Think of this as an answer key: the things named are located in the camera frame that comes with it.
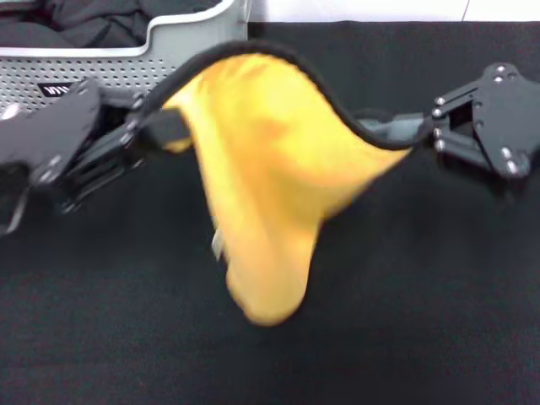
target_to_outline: screw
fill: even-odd
[[[512,160],[510,160],[510,161],[506,164],[506,166],[508,167],[508,171],[509,171],[512,175],[517,174],[518,171],[519,171],[519,170],[517,169],[516,164],[515,164]]]
[[[445,141],[439,140],[435,142],[435,150],[437,152],[442,152],[445,149],[445,146],[446,146]]]
[[[142,166],[144,163],[144,159],[139,159],[137,162],[135,162],[132,166],[133,169],[137,169],[138,167]]]
[[[42,183],[50,183],[54,181],[54,178],[52,177],[52,172],[49,170],[47,171],[41,178],[40,181]]]
[[[143,99],[138,99],[137,101],[135,101],[133,103],[133,109],[136,110],[137,108],[139,108],[141,105],[143,105]]]
[[[123,137],[121,137],[120,139],[120,142],[125,145],[127,143],[129,143],[129,141],[131,141],[133,138],[133,135],[131,133],[127,133],[126,135],[124,135]]]
[[[512,157],[512,152],[508,148],[502,148],[500,152],[503,154],[505,159],[510,159]]]
[[[135,127],[137,126],[137,124],[138,124],[138,121],[137,121],[137,120],[131,121],[129,124],[127,124],[127,130],[128,130],[128,131],[132,131],[133,129],[135,129]]]
[[[81,82],[78,83],[78,91],[77,91],[78,95],[83,95],[84,93],[88,91],[86,89],[86,84],[88,84],[88,79],[82,80]]]
[[[54,158],[51,159],[51,161],[49,162],[49,166],[56,166],[60,163],[60,161],[62,160],[62,157],[57,154]]]
[[[79,209],[81,205],[78,202],[65,202],[60,206],[63,213],[72,213]]]

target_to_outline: yellow towel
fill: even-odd
[[[301,304],[321,224],[408,148],[367,143],[297,65],[260,52],[216,59],[170,97],[197,152],[224,239],[231,296],[247,318],[276,325]]]

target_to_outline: white plastic basket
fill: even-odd
[[[251,0],[222,0],[199,13],[162,16],[144,46],[114,49],[0,47],[0,111],[34,111],[87,77],[104,86],[148,92],[190,57],[218,43],[247,39]]]

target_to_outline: black cloth surface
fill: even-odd
[[[220,0],[41,0],[31,11],[0,13],[0,46],[141,46],[146,42],[151,19],[191,14],[219,3]]]
[[[426,110],[537,24],[266,24],[352,110]],[[326,224],[305,302],[250,325],[210,250],[194,153],[0,240],[0,403],[540,403],[540,180],[514,205],[410,156]]]

